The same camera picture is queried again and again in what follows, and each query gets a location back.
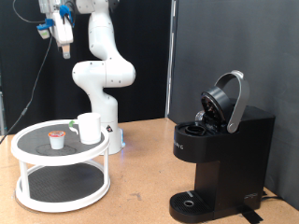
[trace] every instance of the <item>drip tray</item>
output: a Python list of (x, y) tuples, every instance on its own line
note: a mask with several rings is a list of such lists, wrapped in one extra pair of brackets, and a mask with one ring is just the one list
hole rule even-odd
[(213, 210), (192, 190), (174, 195), (170, 199), (170, 215), (180, 222), (196, 223), (212, 220)]
[(86, 163), (43, 167), (29, 174), (28, 180), (31, 199), (45, 203), (79, 200), (104, 185), (102, 171)]

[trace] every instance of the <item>black backdrop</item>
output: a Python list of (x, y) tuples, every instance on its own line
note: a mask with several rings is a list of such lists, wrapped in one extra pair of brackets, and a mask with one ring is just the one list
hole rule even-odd
[[(200, 95), (232, 70), (249, 105), (276, 116), (265, 186), (299, 209), (299, 1), (179, 0), (169, 118), (194, 120)], [(237, 82), (225, 88), (236, 98)]]
[[(19, 117), (31, 97), (49, 39), (43, 40), (36, 25), (22, 21), (12, 0), (0, 1), (0, 66), (7, 127)], [(17, 11), (29, 21), (43, 21), (38, 0), (17, 0)], [(171, 0), (121, 0), (111, 14), (120, 54), (135, 66), (130, 87), (105, 89), (119, 102), (119, 122), (164, 116)], [(53, 39), (38, 80), (34, 101), (14, 133), (40, 121), (73, 119), (91, 111), (86, 93), (72, 79), (77, 62), (98, 60), (88, 48), (90, 15), (77, 15), (71, 59), (65, 60)]]

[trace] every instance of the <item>coffee maker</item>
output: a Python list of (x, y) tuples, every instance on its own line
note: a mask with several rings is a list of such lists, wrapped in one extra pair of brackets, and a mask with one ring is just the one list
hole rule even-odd
[[(236, 101), (223, 88), (239, 84)], [(239, 71), (221, 76), (201, 95), (200, 119), (175, 127), (174, 154), (196, 163), (194, 190), (170, 199), (170, 215), (198, 223), (242, 213), (252, 223), (263, 220), (260, 208), (275, 116), (248, 106), (249, 84)]]

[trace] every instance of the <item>round tray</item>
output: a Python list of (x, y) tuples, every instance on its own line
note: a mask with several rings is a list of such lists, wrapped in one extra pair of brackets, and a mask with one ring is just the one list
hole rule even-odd
[[(103, 154), (109, 146), (108, 132), (102, 127), (101, 142), (94, 145), (80, 143), (79, 135), (68, 129), (71, 119), (38, 123), (17, 133), (11, 141), (11, 152), (20, 161), (43, 166), (61, 166), (91, 160)], [(66, 132), (64, 148), (51, 149), (48, 133)]]
[(30, 198), (22, 192), (21, 178), (16, 196), (25, 206), (50, 213), (76, 210), (101, 199), (110, 187), (103, 165), (95, 161), (62, 166), (34, 166), (28, 170)]

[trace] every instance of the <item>coffee maker handle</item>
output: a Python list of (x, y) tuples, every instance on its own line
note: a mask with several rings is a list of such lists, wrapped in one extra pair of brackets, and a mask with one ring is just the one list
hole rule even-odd
[(246, 108), (247, 102), (249, 100), (250, 93), (249, 83), (245, 80), (244, 74), (236, 70), (221, 76), (217, 80), (215, 86), (217, 86), (220, 89), (223, 89), (225, 85), (233, 78), (237, 78), (238, 80), (239, 95), (235, 103), (234, 111), (227, 125), (227, 131), (229, 133), (234, 133), (237, 130), (239, 123), (242, 119), (244, 110)]

